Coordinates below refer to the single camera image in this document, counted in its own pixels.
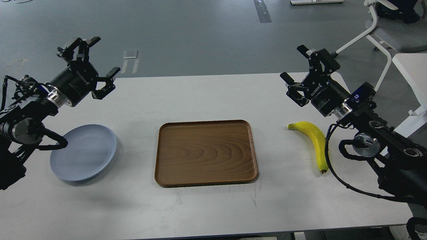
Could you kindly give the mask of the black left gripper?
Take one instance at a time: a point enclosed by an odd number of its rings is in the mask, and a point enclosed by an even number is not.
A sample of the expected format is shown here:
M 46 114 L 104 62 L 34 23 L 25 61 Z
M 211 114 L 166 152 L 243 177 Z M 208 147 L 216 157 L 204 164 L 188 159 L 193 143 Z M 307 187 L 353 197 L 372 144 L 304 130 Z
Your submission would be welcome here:
M 67 97 L 67 105 L 75 107 L 91 91 L 92 98 L 102 100 L 114 89 L 114 77 L 121 70 L 113 67 L 104 77 L 99 77 L 98 72 L 89 62 L 89 50 L 101 40 L 101 37 L 93 37 L 89 40 L 75 38 L 68 46 L 58 47 L 56 55 L 68 63 L 47 85 L 55 87 Z M 96 89 L 97 83 L 105 85 Z

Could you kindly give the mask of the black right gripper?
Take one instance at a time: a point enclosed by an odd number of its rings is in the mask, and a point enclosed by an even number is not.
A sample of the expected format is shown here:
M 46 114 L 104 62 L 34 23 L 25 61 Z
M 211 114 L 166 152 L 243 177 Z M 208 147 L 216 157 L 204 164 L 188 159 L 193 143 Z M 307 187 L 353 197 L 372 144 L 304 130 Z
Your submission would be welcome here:
M 310 101 L 320 114 L 327 117 L 350 97 L 350 93 L 330 77 L 341 66 L 326 49 L 309 50 L 300 45 L 297 51 L 308 59 L 309 73 L 303 82 L 295 82 L 287 72 L 281 73 L 280 77 L 287 84 L 286 95 L 300 107 Z

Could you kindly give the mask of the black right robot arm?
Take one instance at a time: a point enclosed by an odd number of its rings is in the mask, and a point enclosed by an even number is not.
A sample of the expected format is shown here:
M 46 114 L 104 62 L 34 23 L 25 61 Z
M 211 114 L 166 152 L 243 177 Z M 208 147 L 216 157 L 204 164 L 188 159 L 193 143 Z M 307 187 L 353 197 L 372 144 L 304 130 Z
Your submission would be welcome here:
M 379 188 L 390 193 L 382 196 L 367 193 L 343 182 L 346 188 L 375 198 L 415 203 L 426 207 L 426 148 L 398 134 L 374 112 L 373 86 L 367 82 L 352 94 L 333 80 L 331 74 L 340 64 L 326 50 L 297 47 L 309 62 L 309 73 L 295 82 L 286 72 L 280 77 L 287 84 L 287 96 L 300 107 L 309 102 L 324 117 L 335 115 L 332 127 L 353 126 L 358 133 L 342 140 L 340 153 L 347 159 L 366 161 L 378 176 Z

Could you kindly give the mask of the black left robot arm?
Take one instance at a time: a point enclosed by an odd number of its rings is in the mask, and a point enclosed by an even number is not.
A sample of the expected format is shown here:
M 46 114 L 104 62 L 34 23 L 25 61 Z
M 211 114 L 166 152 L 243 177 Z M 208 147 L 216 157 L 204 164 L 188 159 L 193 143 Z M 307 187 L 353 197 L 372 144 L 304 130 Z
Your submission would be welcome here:
M 57 56 L 67 66 L 51 81 L 40 83 L 25 75 L 16 79 L 4 75 L 1 100 L 1 190 L 6 190 L 26 174 L 24 163 L 35 150 L 63 149 L 68 141 L 47 129 L 42 121 L 55 116 L 63 105 L 75 107 L 88 94 L 102 100 L 115 89 L 114 77 L 120 71 L 113 67 L 99 76 L 89 61 L 89 51 L 100 37 L 74 39 L 58 47 Z

